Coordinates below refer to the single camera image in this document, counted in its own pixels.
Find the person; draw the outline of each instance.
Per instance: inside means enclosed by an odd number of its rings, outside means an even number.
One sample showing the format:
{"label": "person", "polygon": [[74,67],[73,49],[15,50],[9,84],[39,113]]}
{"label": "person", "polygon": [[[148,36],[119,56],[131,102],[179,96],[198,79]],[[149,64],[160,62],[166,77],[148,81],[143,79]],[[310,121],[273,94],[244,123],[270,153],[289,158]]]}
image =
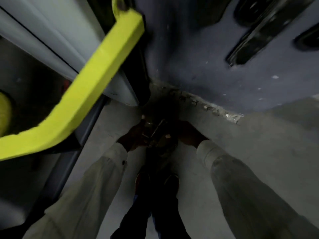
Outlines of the person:
{"label": "person", "polygon": [[[84,176],[32,225],[24,238],[96,238],[100,225],[121,184],[127,154],[146,145],[144,121],[130,129]],[[253,171],[217,146],[186,121],[176,124],[181,142],[197,149],[197,159],[208,169],[226,221],[237,239],[319,238],[319,230],[296,213]],[[133,206],[112,239],[144,238],[152,212],[160,238],[190,238],[178,214],[178,177],[170,174],[154,195],[142,168],[136,179]]]}

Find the leg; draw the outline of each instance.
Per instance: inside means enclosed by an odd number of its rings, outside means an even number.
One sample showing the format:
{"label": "leg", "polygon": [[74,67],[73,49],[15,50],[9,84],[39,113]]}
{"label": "leg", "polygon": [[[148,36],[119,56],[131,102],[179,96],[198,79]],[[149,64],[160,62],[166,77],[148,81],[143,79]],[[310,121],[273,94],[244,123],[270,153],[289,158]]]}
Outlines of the leg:
{"label": "leg", "polygon": [[242,161],[218,157],[211,177],[224,216],[237,239],[319,238],[319,230],[299,216]]}
{"label": "leg", "polygon": [[111,236],[111,239],[130,237],[144,239],[147,220],[151,214],[150,201],[150,178],[148,173],[142,168],[135,181],[134,203],[124,216],[119,229]]}
{"label": "leg", "polygon": [[154,194],[153,221],[160,239],[190,239],[178,213],[178,200],[176,198],[178,186],[179,178],[176,175],[170,175],[165,181],[164,188]]}

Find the yellow bar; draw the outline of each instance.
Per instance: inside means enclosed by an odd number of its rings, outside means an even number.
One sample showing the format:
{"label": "yellow bar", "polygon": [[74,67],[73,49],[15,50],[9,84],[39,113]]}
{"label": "yellow bar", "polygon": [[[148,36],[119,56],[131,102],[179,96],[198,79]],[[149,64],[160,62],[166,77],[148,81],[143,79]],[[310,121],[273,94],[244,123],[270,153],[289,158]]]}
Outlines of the yellow bar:
{"label": "yellow bar", "polygon": [[37,127],[0,138],[0,161],[42,151],[66,139],[80,125],[143,33],[139,13],[130,9],[121,14],[50,115]]}

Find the dark pants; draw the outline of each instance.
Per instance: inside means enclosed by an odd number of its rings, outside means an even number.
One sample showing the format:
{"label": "dark pants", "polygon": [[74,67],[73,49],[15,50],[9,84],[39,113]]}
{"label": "dark pants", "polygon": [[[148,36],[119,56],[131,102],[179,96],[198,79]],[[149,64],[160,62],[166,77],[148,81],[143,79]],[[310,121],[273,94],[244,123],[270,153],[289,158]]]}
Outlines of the dark pants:
{"label": "dark pants", "polygon": [[165,193],[138,196],[111,239],[144,239],[151,212],[160,239],[190,239],[178,213],[177,198]]}

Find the person's right hand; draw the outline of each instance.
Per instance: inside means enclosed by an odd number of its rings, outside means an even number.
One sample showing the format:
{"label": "person's right hand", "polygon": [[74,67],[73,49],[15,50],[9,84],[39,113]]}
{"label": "person's right hand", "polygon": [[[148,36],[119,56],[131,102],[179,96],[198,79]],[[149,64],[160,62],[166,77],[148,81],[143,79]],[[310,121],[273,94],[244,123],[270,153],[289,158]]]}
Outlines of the person's right hand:
{"label": "person's right hand", "polygon": [[176,122],[176,131],[181,142],[194,146],[195,148],[197,148],[202,141],[209,140],[187,121],[178,120]]}

